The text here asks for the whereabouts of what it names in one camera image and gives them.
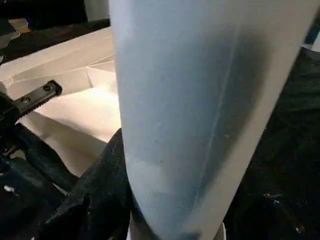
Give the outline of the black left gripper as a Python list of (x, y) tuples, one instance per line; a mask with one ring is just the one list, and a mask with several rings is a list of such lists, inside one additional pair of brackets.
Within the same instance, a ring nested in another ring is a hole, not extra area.
[(25, 115), (60, 96), (62, 91), (63, 88), (56, 81), (50, 80), (15, 100), (1, 92), (0, 127), (9, 128), (8, 135), (36, 169), (54, 184), (70, 192), (79, 178), (67, 169), (58, 153), (38, 135), (20, 123), (14, 125)]

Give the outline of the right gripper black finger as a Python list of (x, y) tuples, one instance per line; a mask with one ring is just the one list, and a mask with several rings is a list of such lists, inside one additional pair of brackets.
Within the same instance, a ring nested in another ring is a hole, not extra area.
[(37, 233), (39, 240), (125, 240), (132, 208), (122, 130)]

